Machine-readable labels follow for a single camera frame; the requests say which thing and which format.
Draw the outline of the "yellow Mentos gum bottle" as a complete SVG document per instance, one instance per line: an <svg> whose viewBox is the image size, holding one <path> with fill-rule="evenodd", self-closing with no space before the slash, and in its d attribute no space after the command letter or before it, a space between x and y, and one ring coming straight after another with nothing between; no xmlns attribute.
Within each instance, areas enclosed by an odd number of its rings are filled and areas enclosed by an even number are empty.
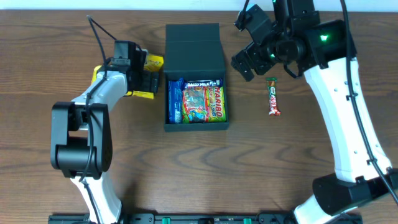
<svg viewBox="0 0 398 224"><path fill-rule="evenodd" d="M101 65L97 65L94 69L93 69L93 75L91 78L91 85L94 84L94 82L96 81L96 75L98 73L98 70L101 68Z"/></svg>

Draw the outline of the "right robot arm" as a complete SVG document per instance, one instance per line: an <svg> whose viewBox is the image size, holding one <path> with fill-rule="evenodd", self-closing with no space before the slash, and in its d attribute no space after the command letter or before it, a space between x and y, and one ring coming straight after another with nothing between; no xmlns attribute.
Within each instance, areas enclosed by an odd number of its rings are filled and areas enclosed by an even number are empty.
<svg viewBox="0 0 398 224"><path fill-rule="evenodd" d="M313 193L287 223L330 223L386 195L397 198L397 169L384 153L364 100L349 16L322 22L311 0L274 1L274 19L245 2L235 26L251 43L231 59L245 80L280 63L296 63L320 106L330 137L335 171L313 181Z"/></svg>

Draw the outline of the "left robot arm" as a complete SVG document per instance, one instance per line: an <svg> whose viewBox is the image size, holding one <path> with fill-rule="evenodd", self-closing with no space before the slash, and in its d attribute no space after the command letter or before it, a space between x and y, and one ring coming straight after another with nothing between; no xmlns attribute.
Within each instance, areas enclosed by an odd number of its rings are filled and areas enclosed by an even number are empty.
<svg viewBox="0 0 398 224"><path fill-rule="evenodd" d="M119 223L122 202L108 170L113 156L109 113L135 91L157 91L159 74L144 68L149 53L135 42L115 40L114 55L94 69L90 86L52 107L50 163L80 191L86 215L51 215L49 223Z"/></svg>

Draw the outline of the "blue Oreo cookie pack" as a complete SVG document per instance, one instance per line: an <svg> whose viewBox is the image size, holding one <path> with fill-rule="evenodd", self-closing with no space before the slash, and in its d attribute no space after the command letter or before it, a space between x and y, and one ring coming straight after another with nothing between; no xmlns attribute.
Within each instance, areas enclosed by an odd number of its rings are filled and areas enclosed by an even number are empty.
<svg viewBox="0 0 398 224"><path fill-rule="evenodd" d="M168 81L168 97L169 97L169 123L181 123L182 113L182 90L184 79Z"/></svg>

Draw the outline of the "Haribo gummy candy bag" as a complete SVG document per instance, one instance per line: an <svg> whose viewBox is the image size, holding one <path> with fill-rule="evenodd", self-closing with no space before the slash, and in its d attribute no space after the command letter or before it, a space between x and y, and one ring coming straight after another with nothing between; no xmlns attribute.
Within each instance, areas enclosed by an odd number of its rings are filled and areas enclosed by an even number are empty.
<svg viewBox="0 0 398 224"><path fill-rule="evenodd" d="M190 87L183 91L183 123L218 123L225 121L223 87Z"/></svg>

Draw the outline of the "red KitKat bar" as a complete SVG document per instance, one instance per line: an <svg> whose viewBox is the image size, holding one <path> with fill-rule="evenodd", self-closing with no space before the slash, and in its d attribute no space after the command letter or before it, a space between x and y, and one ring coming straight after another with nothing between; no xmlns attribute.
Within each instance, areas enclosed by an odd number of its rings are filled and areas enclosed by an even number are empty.
<svg viewBox="0 0 398 224"><path fill-rule="evenodd" d="M276 98L276 78L266 78L267 89L269 92L269 115L279 116L281 114Z"/></svg>

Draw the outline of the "dark green box with lid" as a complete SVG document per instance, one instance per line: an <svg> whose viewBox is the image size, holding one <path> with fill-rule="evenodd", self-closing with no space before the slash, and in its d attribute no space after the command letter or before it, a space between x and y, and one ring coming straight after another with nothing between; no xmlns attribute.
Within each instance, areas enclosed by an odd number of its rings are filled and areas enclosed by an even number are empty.
<svg viewBox="0 0 398 224"><path fill-rule="evenodd" d="M223 80L226 88L226 63L220 40L220 25L167 24L165 27L165 119L167 132L217 131L229 127L229 113L225 122L172 124L169 121L169 81L184 78L186 81Z"/></svg>

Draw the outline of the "yellow seed snack bag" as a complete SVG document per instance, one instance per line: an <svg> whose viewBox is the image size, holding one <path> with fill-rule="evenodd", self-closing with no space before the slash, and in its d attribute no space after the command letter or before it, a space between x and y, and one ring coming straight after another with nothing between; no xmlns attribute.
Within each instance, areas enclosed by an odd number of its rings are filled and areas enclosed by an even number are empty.
<svg viewBox="0 0 398 224"><path fill-rule="evenodd" d="M148 54L144 64L144 71L146 72L159 72L164 64L164 58L159 55ZM148 98L153 100L155 93L150 91L128 91L126 96L138 96L141 98Z"/></svg>

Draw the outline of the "purple Dairy Milk bar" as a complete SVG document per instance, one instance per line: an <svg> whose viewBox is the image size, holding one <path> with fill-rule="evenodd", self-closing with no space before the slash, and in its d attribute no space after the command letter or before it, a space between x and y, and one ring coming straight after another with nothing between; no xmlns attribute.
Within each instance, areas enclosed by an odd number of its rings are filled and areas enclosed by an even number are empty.
<svg viewBox="0 0 398 224"><path fill-rule="evenodd" d="M223 79L215 80L196 80L196 81L184 81L183 89L196 88L196 87L221 87L223 86Z"/></svg>

